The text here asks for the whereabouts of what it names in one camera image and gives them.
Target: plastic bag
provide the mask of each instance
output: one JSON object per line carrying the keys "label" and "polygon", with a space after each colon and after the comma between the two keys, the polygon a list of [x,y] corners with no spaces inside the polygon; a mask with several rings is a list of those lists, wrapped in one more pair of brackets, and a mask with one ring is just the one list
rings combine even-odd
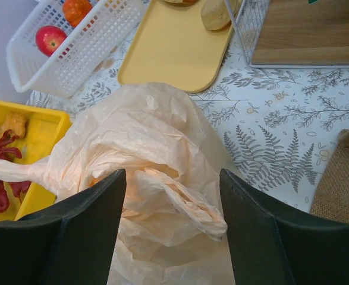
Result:
{"label": "plastic bag", "polygon": [[79,114],[49,157],[0,161],[0,179],[31,180],[61,200],[122,168],[127,193],[108,284],[234,285],[219,171],[239,173],[200,109],[170,85],[121,87]]}

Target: brown burlap sack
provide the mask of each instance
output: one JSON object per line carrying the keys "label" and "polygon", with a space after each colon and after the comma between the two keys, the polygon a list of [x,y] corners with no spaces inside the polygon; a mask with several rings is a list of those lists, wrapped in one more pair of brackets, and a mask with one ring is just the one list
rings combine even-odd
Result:
{"label": "brown burlap sack", "polygon": [[341,131],[337,149],[318,184],[312,215],[349,223],[349,130]]}

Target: brown wooden surface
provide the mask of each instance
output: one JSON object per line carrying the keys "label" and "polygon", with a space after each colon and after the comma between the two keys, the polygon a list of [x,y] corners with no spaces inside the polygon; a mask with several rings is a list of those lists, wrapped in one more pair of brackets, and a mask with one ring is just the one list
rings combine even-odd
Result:
{"label": "brown wooden surface", "polygon": [[271,0],[252,63],[349,65],[349,0]]}

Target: floral tablecloth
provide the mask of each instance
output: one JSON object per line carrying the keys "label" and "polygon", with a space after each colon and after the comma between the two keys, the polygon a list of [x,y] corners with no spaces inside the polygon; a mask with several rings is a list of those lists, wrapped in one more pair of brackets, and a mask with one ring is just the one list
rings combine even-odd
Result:
{"label": "floral tablecloth", "polygon": [[[34,91],[28,104],[64,110],[75,119],[111,96],[120,87],[117,72],[135,32],[70,100]],[[250,184],[310,210],[337,135],[349,128],[349,69],[251,69],[234,36],[214,84],[191,95]]]}

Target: apple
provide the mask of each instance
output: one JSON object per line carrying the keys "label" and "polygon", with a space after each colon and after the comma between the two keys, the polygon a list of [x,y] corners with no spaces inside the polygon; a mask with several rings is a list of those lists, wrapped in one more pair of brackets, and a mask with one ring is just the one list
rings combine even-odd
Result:
{"label": "apple", "polygon": [[51,56],[66,38],[66,33],[60,28],[44,26],[37,31],[37,48],[43,54]]}

